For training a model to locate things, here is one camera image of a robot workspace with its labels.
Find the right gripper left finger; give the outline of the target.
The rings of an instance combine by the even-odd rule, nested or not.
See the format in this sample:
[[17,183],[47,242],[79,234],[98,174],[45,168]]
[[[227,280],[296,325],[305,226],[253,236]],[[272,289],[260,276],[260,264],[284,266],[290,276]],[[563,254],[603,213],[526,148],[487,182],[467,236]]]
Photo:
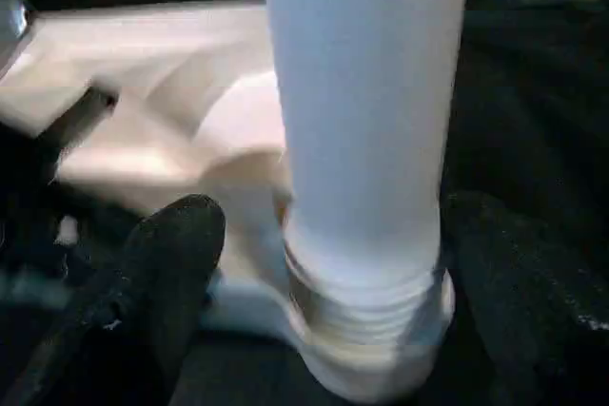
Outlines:
[[167,405],[225,244],[190,194],[140,221],[34,345],[4,405]]

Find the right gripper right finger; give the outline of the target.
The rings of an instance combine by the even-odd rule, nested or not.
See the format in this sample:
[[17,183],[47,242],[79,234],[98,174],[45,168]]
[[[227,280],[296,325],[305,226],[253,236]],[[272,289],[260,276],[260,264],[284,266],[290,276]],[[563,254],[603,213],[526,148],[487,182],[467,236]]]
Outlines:
[[608,402],[608,283],[545,222],[485,194],[445,199],[445,237],[498,405]]

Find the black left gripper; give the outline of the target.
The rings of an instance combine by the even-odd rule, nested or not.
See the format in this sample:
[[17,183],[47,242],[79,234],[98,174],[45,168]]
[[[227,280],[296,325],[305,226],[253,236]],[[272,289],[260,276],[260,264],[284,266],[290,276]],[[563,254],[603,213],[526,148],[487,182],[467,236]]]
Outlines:
[[1,323],[28,309],[63,310],[94,269],[79,259],[79,217],[88,201],[60,184],[60,164],[118,104],[117,93],[89,86],[39,133],[1,118]]

